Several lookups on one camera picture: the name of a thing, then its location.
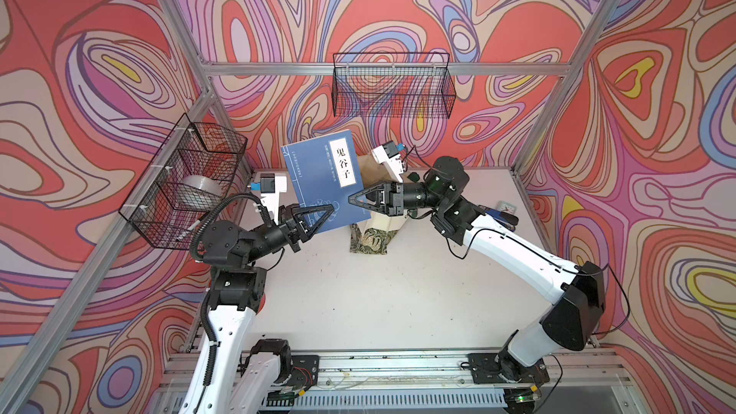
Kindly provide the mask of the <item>cream canvas tote bag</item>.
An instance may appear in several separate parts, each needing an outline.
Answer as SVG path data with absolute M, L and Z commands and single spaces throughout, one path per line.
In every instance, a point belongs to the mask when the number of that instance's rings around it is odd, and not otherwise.
M 383 181 L 393 181 L 389 170 L 379 164 L 373 155 L 358 157 L 363 186 L 371 187 Z M 350 252 L 366 255 L 386 255 L 389 243 L 408 221 L 408 216 L 389 217 L 371 212 L 371 218 L 349 226 L 351 232 Z

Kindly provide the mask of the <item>dark blue book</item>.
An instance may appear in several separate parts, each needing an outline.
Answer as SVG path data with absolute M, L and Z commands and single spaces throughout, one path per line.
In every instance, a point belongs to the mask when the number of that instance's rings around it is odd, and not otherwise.
M 291 184 L 302 207 L 331 204 L 333 213 L 320 233 L 370 219 L 370 212 L 348 201 L 363 189 L 352 132 L 339 132 L 281 147 Z

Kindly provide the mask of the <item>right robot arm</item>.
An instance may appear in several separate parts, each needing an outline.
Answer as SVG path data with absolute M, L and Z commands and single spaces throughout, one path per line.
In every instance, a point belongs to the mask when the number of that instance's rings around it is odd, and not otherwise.
M 510 229 L 514 216 L 494 217 L 464 197 L 469 181 L 458 159 L 442 156 L 418 181 L 381 181 L 348 201 L 388 217 L 422 209 L 447 242 L 504 266 L 547 300 L 549 308 L 513 332 L 496 355 L 504 377 L 517 381 L 548 355 L 584 350 L 605 312 L 604 270 L 591 262 L 577 266 L 519 237 Z

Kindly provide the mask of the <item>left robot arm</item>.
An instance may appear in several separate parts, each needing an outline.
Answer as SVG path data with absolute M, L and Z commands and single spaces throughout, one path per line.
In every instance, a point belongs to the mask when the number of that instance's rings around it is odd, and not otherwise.
M 238 199 L 252 201 L 262 224 L 245 229 L 220 213 Z M 280 206 L 272 218 L 251 193 L 227 197 L 202 218 L 190 254 L 210 266 L 213 279 L 199 310 L 203 329 L 197 366 L 183 413 L 256 413 L 277 387 L 291 383 L 293 361 L 285 339 L 262 338 L 243 354 L 245 338 L 265 303 L 268 270 L 258 260 L 298 252 L 331 218 L 331 204 Z

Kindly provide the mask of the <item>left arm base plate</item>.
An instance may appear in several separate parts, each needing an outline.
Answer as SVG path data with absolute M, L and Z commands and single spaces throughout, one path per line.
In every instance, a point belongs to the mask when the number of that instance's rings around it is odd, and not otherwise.
M 308 390 L 318 382 L 319 358 L 316 355 L 297 355 L 285 360 L 282 356 L 266 353 L 266 381 L 273 390 L 287 387 L 287 391 Z

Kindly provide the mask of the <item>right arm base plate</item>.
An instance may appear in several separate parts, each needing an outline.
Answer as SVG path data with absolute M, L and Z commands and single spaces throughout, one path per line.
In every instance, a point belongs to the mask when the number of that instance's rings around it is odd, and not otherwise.
M 460 368 L 469 371 L 475 384 L 544 385 L 550 377 L 543 360 L 525 367 L 506 353 L 467 354 Z

